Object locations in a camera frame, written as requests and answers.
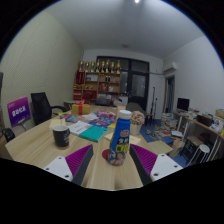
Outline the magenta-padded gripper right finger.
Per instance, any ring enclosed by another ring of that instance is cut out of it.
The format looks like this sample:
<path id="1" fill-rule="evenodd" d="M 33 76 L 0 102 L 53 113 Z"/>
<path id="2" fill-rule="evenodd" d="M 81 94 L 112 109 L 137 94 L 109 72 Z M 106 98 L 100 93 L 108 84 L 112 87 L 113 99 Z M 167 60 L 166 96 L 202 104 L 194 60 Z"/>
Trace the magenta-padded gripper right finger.
<path id="1" fill-rule="evenodd" d="M 156 155 L 134 144 L 130 145 L 130 155 L 143 185 L 150 184 L 182 169 L 166 154 Z"/>

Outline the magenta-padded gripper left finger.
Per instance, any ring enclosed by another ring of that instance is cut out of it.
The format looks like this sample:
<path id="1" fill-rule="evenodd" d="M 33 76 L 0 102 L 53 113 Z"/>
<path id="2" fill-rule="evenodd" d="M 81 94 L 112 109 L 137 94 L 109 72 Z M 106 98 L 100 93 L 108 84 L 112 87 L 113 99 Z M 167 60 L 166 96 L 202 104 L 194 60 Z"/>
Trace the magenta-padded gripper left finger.
<path id="1" fill-rule="evenodd" d="M 56 157 L 44 170 L 76 185 L 81 185 L 92 156 L 93 145 L 88 145 L 67 157 Z"/>

